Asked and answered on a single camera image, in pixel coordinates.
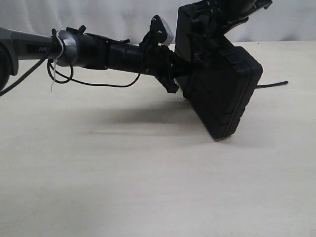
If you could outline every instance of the black plastic case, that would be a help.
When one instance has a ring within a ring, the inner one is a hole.
[[[190,61],[187,9],[179,9],[175,52]],[[176,79],[214,139],[235,133],[263,73],[262,66],[244,48],[233,46],[225,37],[219,45],[220,49],[209,56],[210,66],[199,68],[191,77]]]

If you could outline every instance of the black wire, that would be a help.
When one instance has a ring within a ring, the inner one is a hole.
[[[274,84],[259,85],[259,86],[257,86],[257,89],[270,88],[270,87],[276,87],[276,86],[287,85],[287,84],[288,84],[288,81],[282,81],[282,82],[278,82],[278,83],[274,83]]]
[[[34,72],[50,55],[54,44],[57,41],[57,36],[56,36],[56,30],[52,29],[52,41],[51,41],[51,45],[49,47],[48,52],[34,65],[32,66],[27,72],[25,72],[16,82],[14,82],[12,85],[8,86],[6,89],[4,89],[3,91],[0,91],[0,97],[4,96],[6,93],[10,92],[11,90],[13,90],[16,86],[18,86],[21,82],[23,82],[32,72]]]
[[[70,68],[71,68],[71,70],[72,70],[72,73],[71,73],[70,77],[65,76],[64,74],[62,74],[62,73],[60,73],[59,71],[56,70],[56,74],[59,75],[59,76],[61,76],[62,78],[65,78],[66,81],[59,81],[59,80],[56,80],[56,79],[54,78],[54,76],[51,74],[51,70],[54,69],[54,67],[52,66],[52,62],[53,62],[52,60],[49,60],[49,61],[47,62],[47,71],[48,71],[48,74],[49,74],[49,76],[50,76],[50,78],[51,78],[52,80],[54,80],[56,83],[59,83],[59,84],[66,84],[66,83],[68,83],[68,82],[70,82],[70,81],[73,81],[73,82],[76,82],[76,83],[79,83],[79,84],[82,84],[82,85],[87,85],[87,86],[104,86],[104,87],[114,87],[114,88],[128,88],[128,87],[131,87],[132,85],[134,85],[134,84],[138,81],[138,79],[139,79],[140,76],[141,76],[141,72],[142,72],[143,67],[144,67],[145,49],[146,49],[146,46],[147,46],[147,44],[148,44],[148,42],[149,42],[150,35],[151,35],[151,31],[149,32],[149,37],[148,37],[148,39],[147,39],[147,41],[145,42],[144,47],[143,47],[140,72],[138,73],[136,79],[135,79],[134,81],[132,81],[130,84],[127,84],[127,85],[95,84],[95,83],[87,83],[87,82],[84,82],[84,81],[80,81],[80,80],[74,79],[74,78],[73,78],[73,66],[72,66],[72,64],[71,64],[71,61],[69,60],[69,58],[67,57],[67,55],[66,55],[65,53],[64,53],[64,56],[65,56],[66,60],[68,61],[68,64],[69,64],[69,66],[70,66]]]

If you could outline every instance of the white backdrop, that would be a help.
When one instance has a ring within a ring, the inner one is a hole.
[[[139,42],[158,14],[175,33],[177,9],[193,0],[1,0],[0,26],[49,35],[79,27]],[[316,40],[316,0],[275,0],[266,11],[228,34],[232,41]]]

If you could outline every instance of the zip tie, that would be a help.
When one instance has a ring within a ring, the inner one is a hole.
[[[57,36],[56,36],[56,37],[57,37],[57,39],[58,39],[58,41],[59,41],[59,44],[60,44],[60,46],[61,46],[61,52],[60,52],[60,54],[58,55],[58,57],[54,59],[54,81],[53,81],[53,83],[51,84],[50,93],[53,93],[53,86],[54,86],[54,84],[55,84],[55,82],[56,82],[56,65],[57,65],[58,59],[61,58],[61,56],[63,56],[64,50],[65,50],[64,44],[63,44],[63,42],[61,41],[61,39],[59,38],[59,33],[60,33],[60,31],[57,32]]]

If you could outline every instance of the white table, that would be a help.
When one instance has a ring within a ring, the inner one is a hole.
[[[56,84],[51,94],[41,67],[2,97],[0,236],[309,237],[316,42],[238,45],[264,66],[260,83],[290,84],[256,90],[222,142],[153,77],[129,89]],[[90,82],[134,76],[76,69]]]

